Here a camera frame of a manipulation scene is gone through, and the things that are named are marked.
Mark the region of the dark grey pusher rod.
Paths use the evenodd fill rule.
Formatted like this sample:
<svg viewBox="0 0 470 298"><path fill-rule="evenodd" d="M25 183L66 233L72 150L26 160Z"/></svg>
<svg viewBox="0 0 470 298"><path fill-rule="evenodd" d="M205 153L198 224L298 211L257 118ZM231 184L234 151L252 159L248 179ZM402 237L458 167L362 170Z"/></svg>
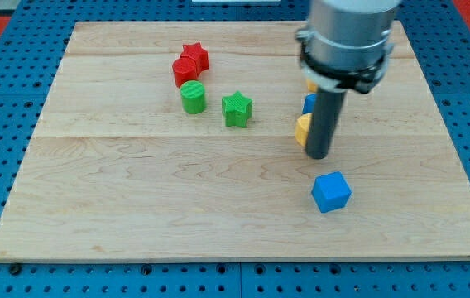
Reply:
<svg viewBox="0 0 470 298"><path fill-rule="evenodd" d="M328 155L345 95L345 92L317 90L305 145L309 157L318 160Z"/></svg>

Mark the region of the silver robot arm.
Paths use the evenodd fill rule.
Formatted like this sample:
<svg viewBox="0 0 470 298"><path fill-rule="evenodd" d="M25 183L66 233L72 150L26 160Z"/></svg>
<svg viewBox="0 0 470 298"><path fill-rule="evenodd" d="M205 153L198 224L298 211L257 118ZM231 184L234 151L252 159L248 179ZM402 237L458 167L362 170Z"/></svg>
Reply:
<svg viewBox="0 0 470 298"><path fill-rule="evenodd" d="M305 27L295 33L300 67L317 85L306 154L324 159L347 91L369 93L384 77L388 41L400 0L314 0Z"/></svg>

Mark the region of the yellow block behind arm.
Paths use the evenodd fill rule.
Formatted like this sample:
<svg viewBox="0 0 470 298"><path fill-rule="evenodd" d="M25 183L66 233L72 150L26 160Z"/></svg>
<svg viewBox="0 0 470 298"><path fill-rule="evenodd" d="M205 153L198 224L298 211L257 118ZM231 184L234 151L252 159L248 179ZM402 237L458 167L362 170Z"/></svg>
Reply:
<svg viewBox="0 0 470 298"><path fill-rule="evenodd" d="M318 90L318 85L309 79L306 80L306 86L308 91L312 93L315 93Z"/></svg>

